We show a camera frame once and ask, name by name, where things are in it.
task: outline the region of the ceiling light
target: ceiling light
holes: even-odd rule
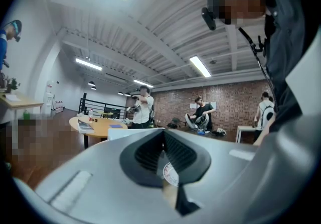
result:
[[[84,65],[86,65],[86,66],[88,66],[88,67],[92,67],[92,68],[94,68],[94,69],[102,70],[102,67],[96,66],[96,65],[91,64],[91,63],[86,62],[86,61],[82,61],[82,60],[76,59],[76,62],[78,62],[78,63],[80,63],[80,64],[84,64]]]
[[[146,83],[143,83],[143,82],[141,82],[141,81],[138,81],[138,80],[134,80],[134,82],[136,82],[136,83],[138,83],[138,84],[141,84],[141,85],[145,85],[145,86],[148,86],[148,87],[150,87],[150,88],[153,88],[153,86],[152,85],[148,85],[148,84],[146,84]]]
[[[197,56],[194,56],[190,58],[190,61],[193,62],[193,64],[200,70],[200,72],[205,76],[205,77],[210,77],[209,71],[206,69],[204,64],[200,61],[200,59]]]

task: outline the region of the black railing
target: black railing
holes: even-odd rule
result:
[[[93,115],[98,117],[103,117],[103,113],[112,113],[112,115],[105,115],[105,117],[121,120],[125,118],[132,120],[133,118],[133,114],[128,113],[125,106],[80,98],[78,113],[88,115],[90,109],[93,109]]]

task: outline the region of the floor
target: floor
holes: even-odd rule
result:
[[[84,150],[83,135],[71,131],[69,119],[77,112],[65,109],[51,119],[19,121],[19,153],[12,151],[11,126],[0,131],[5,160],[12,176],[35,189],[54,169]],[[89,137],[89,146],[99,143]]]

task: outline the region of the ceiling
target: ceiling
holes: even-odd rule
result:
[[[56,33],[66,30],[61,41],[67,56],[73,62],[75,57],[90,57],[103,67],[96,71],[77,65],[78,71],[126,92],[135,90],[134,79],[155,88],[204,82],[189,61],[195,55],[214,76],[257,68],[238,26],[217,22],[215,31],[208,29],[201,17],[206,1],[46,0],[46,4]],[[244,30],[255,43],[258,35],[264,39],[264,18]]]

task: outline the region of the man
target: man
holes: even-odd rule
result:
[[[149,95],[150,89],[142,85],[139,89],[140,95],[133,96],[136,99],[134,106],[134,118],[132,120],[132,129],[147,129],[149,125],[149,114],[154,104],[154,98]]]
[[[5,79],[2,74],[2,67],[4,59],[6,58],[7,52],[7,41],[15,38],[17,42],[20,40],[20,32],[22,29],[22,23],[19,20],[12,21],[5,25],[3,29],[0,30],[0,88],[4,88]]]
[[[211,113],[213,113],[215,110],[213,108],[213,106],[210,103],[205,104],[203,102],[203,100],[200,97],[197,97],[194,102],[196,102],[197,105],[199,105],[200,107],[197,108],[196,112],[194,113],[193,116],[191,116],[191,119],[197,119],[202,115],[206,115],[208,114],[209,116],[209,122],[207,124],[206,129],[207,130],[211,130],[213,129],[212,127],[212,116]]]
[[[254,141],[258,139],[267,122],[274,114],[274,103],[270,101],[268,92],[264,92],[261,99],[262,102],[260,102],[257,107],[256,115],[254,117],[254,123],[257,125],[254,132]]]
[[[208,0],[208,11],[224,24],[242,24],[265,15],[266,69],[274,86],[278,112],[273,115],[256,145],[268,132],[276,132],[301,114],[285,78],[313,40],[318,21],[308,0]]]

